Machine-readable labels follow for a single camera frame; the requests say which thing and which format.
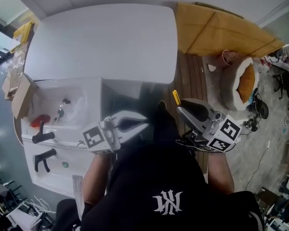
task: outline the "wooden floor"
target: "wooden floor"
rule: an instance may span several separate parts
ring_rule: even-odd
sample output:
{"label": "wooden floor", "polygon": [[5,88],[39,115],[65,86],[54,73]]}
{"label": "wooden floor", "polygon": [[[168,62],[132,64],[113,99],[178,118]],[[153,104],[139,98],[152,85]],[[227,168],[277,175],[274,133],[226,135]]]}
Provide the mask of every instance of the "wooden floor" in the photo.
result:
{"label": "wooden floor", "polygon": [[[177,105],[172,95],[173,90],[177,90],[180,99],[197,98],[208,101],[206,77],[200,56],[183,54],[179,51],[174,81],[164,89],[164,100],[167,104],[167,110],[175,118],[180,135],[183,135],[190,129],[178,118]],[[196,160],[202,172],[206,173],[208,154],[196,152]]]}

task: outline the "white logo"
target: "white logo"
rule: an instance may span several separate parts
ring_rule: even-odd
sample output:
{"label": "white logo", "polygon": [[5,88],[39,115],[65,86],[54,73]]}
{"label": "white logo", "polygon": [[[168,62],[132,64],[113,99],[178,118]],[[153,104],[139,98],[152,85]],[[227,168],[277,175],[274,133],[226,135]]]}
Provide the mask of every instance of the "white logo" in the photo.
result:
{"label": "white logo", "polygon": [[156,198],[158,200],[158,208],[156,210],[154,210],[154,211],[162,212],[165,209],[165,212],[162,215],[167,215],[168,214],[169,205],[170,205],[169,215],[175,215],[173,213],[173,208],[174,208],[174,210],[176,212],[181,211],[180,210],[180,194],[183,193],[183,192],[178,192],[175,195],[175,202],[176,203],[174,203],[174,198],[173,198],[172,192],[173,192],[172,190],[168,191],[169,198],[167,197],[167,193],[164,192],[164,191],[161,192],[162,196],[154,196],[154,197],[152,197],[152,198]]}

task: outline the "cardboard sheet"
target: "cardboard sheet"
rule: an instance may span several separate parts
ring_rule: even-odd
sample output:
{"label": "cardboard sheet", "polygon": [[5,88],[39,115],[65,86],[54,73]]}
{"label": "cardboard sheet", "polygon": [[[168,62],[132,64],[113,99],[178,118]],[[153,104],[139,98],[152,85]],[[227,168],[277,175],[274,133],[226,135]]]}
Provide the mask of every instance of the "cardboard sheet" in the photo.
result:
{"label": "cardboard sheet", "polygon": [[230,50],[261,58],[285,45],[248,20],[204,6],[178,3],[176,23],[183,53],[204,56]]}

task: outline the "red object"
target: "red object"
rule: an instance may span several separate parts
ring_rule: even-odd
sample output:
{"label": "red object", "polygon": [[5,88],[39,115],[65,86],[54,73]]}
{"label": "red object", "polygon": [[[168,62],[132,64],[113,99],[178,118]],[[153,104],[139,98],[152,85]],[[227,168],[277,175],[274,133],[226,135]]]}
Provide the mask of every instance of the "red object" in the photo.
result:
{"label": "red object", "polygon": [[47,123],[50,121],[49,115],[40,115],[33,122],[31,122],[30,126],[33,128],[39,128],[40,122],[43,121],[44,123]]}

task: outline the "white sink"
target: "white sink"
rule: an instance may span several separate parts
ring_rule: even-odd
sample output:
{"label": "white sink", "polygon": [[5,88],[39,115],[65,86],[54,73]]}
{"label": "white sink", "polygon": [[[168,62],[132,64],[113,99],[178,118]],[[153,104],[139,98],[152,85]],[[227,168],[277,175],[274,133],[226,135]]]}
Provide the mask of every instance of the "white sink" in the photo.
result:
{"label": "white sink", "polygon": [[[31,140],[39,128],[30,126],[39,115],[49,115],[43,133],[53,132],[55,138],[42,143],[64,147],[86,148],[81,131],[101,120],[101,78],[74,78],[37,82],[39,90],[33,97],[28,116],[22,124],[22,138]],[[62,108],[64,116],[59,117]]]}
{"label": "white sink", "polygon": [[[50,191],[74,198],[72,175],[84,176],[93,160],[94,154],[71,147],[50,145],[45,143],[33,144],[24,139],[26,161],[32,182]],[[47,165],[50,172],[47,173],[43,162],[39,163],[39,171],[35,171],[35,155],[54,148],[57,155],[48,159]]]}

